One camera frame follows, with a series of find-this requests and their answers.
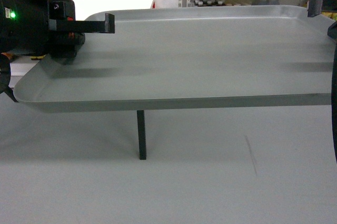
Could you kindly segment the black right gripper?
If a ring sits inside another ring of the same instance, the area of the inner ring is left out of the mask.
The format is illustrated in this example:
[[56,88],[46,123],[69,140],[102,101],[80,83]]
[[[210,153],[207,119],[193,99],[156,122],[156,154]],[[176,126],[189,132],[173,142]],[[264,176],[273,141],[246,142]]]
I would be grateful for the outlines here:
[[[307,4],[308,17],[316,17],[324,12],[336,13],[336,0],[309,0]],[[337,21],[329,26],[328,37],[337,39]]]

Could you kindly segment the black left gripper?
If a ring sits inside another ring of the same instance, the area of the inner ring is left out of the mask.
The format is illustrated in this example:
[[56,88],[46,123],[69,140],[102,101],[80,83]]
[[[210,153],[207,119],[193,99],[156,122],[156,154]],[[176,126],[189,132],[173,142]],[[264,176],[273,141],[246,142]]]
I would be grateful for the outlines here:
[[1,0],[1,52],[73,59],[84,33],[115,33],[115,16],[75,21],[72,0]]

